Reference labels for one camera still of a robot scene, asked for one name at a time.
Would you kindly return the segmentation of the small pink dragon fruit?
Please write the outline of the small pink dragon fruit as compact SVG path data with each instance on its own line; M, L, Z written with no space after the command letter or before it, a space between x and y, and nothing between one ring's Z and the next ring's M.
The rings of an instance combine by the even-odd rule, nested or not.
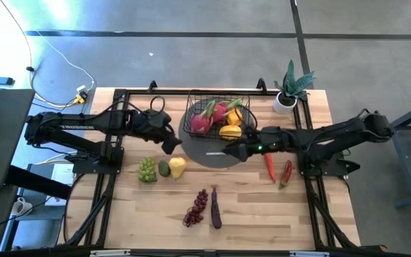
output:
M222 123L229 114L231 114L235 109L241 105L241 99L235 99L233 101L221 101L217 103L214 107L212 114L213 123L220 124Z

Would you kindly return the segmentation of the red chili pepper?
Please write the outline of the red chili pepper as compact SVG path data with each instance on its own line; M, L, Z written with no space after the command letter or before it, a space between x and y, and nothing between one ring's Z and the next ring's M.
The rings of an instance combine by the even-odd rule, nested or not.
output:
M282 173L280 183L279 183L279 186L278 186L278 188L280 190L285 188L288 185L288 182L289 182L291 174L292 174L292 169L293 169L292 161L290 161L290 160L286 161L285 169L284 169L284 172Z

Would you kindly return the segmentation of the yellow pear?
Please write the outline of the yellow pear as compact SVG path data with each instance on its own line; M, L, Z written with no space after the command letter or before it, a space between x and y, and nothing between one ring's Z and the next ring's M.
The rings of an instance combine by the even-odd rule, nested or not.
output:
M178 157L178 158L172 158L168 162L169 168L171 170L171 175L174 179L179 178L182 173L186 169L186 160L184 158Z

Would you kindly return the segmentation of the large pink dragon fruit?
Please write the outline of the large pink dragon fruit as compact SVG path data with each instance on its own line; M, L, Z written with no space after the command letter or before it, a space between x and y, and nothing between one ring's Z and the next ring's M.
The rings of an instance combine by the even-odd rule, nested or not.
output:
M191 131L198 134L207 134L213 125L213 114L215 112L215 100L210 101L205 109L191 119Z

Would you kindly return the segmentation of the dark green avocado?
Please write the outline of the dark green avocado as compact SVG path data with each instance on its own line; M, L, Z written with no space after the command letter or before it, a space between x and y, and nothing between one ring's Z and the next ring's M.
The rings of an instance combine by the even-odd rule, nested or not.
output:
M171 169L167 161L161 160L158 162L158 172L162 177L169 177Z

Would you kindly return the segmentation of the grey round mat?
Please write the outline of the grey round mat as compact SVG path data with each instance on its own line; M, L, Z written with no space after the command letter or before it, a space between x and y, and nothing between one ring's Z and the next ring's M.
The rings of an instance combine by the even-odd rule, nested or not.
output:
M223 148L232 141L191 137L183 130L184 115L180 122L179 136L183 141L181 146L188 158L208 168L229 168L240 163L237 158L227 154L225 156L207 156L208 152L222 152Z

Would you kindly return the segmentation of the black desk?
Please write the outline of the black desk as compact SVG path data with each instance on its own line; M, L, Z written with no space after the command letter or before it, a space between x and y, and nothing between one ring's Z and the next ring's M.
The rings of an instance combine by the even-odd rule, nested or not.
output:
M11 164L33 97L31 89L0 89L0 188L18 186L66 199L70 186Z

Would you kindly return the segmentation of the purple eggplant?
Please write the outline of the purple eggplant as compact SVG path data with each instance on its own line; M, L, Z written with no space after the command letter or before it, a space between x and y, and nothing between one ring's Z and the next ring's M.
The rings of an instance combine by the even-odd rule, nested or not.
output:
M222 221L220 218L220 210L219 210L219 205L218 205L218 194L217 194L217 189L216 187L213 187L212 193L211 193L211 220L213 227L215 229L220 229L222 227Z

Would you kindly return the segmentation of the red grape bunch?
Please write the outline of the red grape bunch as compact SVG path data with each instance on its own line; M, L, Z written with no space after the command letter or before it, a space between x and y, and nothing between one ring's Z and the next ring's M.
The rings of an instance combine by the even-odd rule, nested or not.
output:
M203 211L206 209L208 203L208 192L206 189L202 189L198 192L193 205L186 211L183 218L183 225L191 227L203 220Z

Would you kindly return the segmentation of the black aluminium frame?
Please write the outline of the black aluminium frame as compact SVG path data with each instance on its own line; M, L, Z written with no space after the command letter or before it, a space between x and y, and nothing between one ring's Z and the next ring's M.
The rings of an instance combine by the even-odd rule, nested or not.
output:
M179 134L181 118L186 111L188 93L193 88L97 88L91 105L91 113L97 114L112 104L115 93L127 93L129 101L140 109L147 109L150 100L162 95L166 100L166 112L172 117L172 126ZM308 89L308 106L298 107L300 114L279 115L273 110L276 89L199 88L200 91L224 91L243 93L250 97L250 110L258 119L258 127L282 126L293 129L295 124L307 126L303 116L308 111L313 128L332 124L328 97L325 90ZM201 255L212 256L282 256L291 251L314 251L313 221L308 218L305 182L297 170L294 153L273 153L276 175L280 178L287 160L293 162L293 174L286 188L279 191L274 184L261 155L249 158L229 168L208 168L195 163L177 146L173 157L184 157L187 168L176 181L158 178L156 183L141 183L136 175L138 162L153 156L169 159L160 144L124 137L123 167L116 176L109 218L103 245L72 246L68 256L89 257L91 251L128 249L131 256ZM68 203L66 226L68 234L83 223L91 210L93 193L98 175L87 174L73 189ZM329 210L339 227L349 233L349 239L360 244L355 217L347 187L338 178L324 178ZM190 228L181 224L187 208L199 190L216 186L223 222L221 229L211 225L210 199L204 211L204 220Z

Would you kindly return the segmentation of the white mug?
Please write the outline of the white mug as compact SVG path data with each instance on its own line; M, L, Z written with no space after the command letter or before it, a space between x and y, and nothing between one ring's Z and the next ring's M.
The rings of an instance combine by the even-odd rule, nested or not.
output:
M12 216L24 216L29 215L33 205L29 202L26 202L24 197L18 197L17 200L13 203L11 209Z

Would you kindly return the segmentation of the yellow bell pepper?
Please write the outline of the yellow bell pepper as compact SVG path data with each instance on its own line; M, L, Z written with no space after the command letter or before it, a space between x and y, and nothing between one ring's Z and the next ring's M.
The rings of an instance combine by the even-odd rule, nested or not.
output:
M239 109L232 109L227 115L228 125L240 126L243 122L243 115Z

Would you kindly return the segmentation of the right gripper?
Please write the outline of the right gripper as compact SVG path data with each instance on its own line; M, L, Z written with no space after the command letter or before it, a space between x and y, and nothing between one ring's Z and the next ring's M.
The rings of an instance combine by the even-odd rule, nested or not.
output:
M237 140L227 144L222 152L240 161L247 161L250 154L283 152L290 148L290 135L280 127L264 127L252 131L246 140Z

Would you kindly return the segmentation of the white metal bar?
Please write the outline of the white metal bar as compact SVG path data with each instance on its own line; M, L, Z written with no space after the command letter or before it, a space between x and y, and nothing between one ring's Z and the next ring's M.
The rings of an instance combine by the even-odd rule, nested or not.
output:
M290 257L330 257L330 254L321 251L291 251Z
M89 257L126 257L130 256L128 249L96 250L91 251Z

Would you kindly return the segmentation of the potted plant white pot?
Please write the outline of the potted plant white pot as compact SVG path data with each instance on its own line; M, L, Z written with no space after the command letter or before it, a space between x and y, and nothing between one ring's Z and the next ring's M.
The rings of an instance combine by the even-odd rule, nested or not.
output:
M297 105L298 100L307 101L308 93L305 91L314 80L315 72L295 77L295 65L292 60L289 61L287 71L285 72L282 85L274 81L276 89L280 92L273 102L273 110L277 114L289 114Z

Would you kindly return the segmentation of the green grape bunch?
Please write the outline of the green grape bunch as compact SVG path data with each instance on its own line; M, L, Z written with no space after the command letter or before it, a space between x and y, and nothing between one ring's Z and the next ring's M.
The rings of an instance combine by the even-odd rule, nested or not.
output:
M138 167L138 179L143 183L156 182L155 161L152 157L144 158Z

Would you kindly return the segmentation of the white paper sheet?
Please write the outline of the white paper sheet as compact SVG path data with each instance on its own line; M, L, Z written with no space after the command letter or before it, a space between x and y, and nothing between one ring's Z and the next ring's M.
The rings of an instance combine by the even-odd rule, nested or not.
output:
M54 164L51 179L67 186L73 183L73 164ZM45 206L65 206L66 200L48 196Z

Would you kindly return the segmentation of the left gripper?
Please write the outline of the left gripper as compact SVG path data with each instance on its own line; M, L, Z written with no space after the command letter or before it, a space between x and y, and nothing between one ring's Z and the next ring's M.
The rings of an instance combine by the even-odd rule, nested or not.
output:
M136 114L136 137L145 141L163 141L163 151L171 155L177 145L182 141L174 137L174 131L170 125L171 117L164 111L156 113L155 111L141 112Z

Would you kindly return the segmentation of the yellow power plug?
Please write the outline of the yellow power plug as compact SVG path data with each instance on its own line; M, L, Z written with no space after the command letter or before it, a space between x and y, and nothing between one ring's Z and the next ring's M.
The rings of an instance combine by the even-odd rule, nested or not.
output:
M86 103L86 99L88 98L88 89L82 85L76 89L77 94L74 99L75 104L84 104Z

